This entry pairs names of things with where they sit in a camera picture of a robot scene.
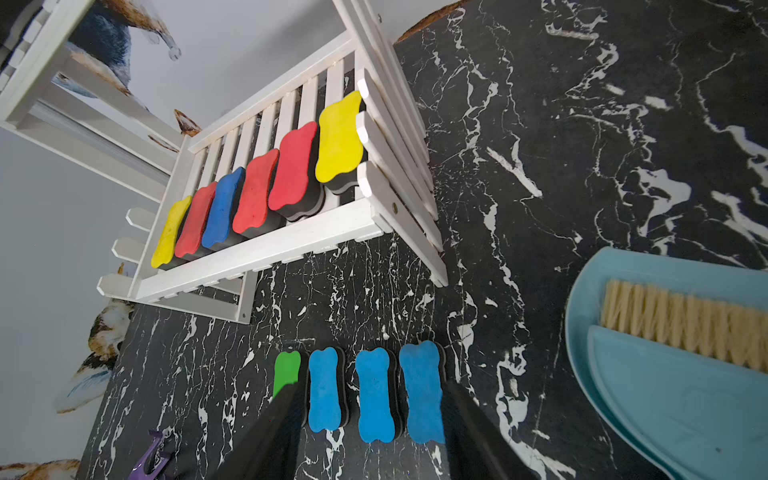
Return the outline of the light blue eraser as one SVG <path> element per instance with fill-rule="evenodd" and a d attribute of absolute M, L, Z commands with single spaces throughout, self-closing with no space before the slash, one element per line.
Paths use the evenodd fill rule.
<path fill-rule="evenodd" d="M 344 354 L 337 347 L 315 350 L 310 355 L 308 423 L 313 433 L 336 431 L 348 421 L 344 364 Z"/>
<path fill-rule="evenodd" d="M 396 393 L 397 363 L 382 347 L 362 350 L 355 359 L 359 387 L 358 430 L 367 444 L 391 443 L 403 431 Z"/>
<path fill-rule="evenodd" d="M 408 434 L 417 444 L 444 444 L 442 348 L 430 340 L 404 345 L 399 363 L 407 395 Z"/>

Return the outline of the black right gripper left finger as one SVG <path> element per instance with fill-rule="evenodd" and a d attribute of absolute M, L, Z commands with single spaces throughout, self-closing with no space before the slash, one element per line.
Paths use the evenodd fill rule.
<path fill-rule="evenodd" d="M 208 479 L 293 479 L 307 418 L 307 382 L 284 386 Z"/>

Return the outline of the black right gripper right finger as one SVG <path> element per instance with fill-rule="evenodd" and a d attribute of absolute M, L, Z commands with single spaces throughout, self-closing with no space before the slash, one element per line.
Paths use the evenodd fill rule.
<path fill-rule="evenodd" d="M 451 479 L 537 478 L 463 386 L 445 383 L 441 414 Z"/>

